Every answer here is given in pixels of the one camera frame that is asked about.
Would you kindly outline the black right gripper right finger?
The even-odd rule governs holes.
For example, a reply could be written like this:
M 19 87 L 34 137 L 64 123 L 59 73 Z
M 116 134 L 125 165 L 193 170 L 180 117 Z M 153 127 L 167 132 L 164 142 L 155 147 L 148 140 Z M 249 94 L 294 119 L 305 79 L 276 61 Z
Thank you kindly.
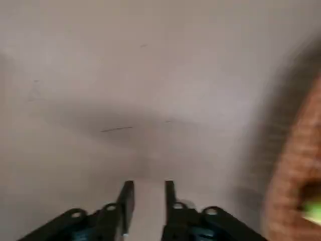
M 165 181 L 166 223 L 161 240 L 265 241 L 245 223 L 217 206 L 201 212 L 176 198 L 175 184 Z

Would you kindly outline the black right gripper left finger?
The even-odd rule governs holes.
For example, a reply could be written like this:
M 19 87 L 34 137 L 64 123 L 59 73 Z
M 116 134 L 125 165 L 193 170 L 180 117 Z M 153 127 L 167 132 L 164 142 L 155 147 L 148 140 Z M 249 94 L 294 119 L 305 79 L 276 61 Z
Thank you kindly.
M 20 240 L 124 240 L 134 207 L 134 182 L 127 180 L 114 203 L 92 214 L 81 208 L 69 209 Z

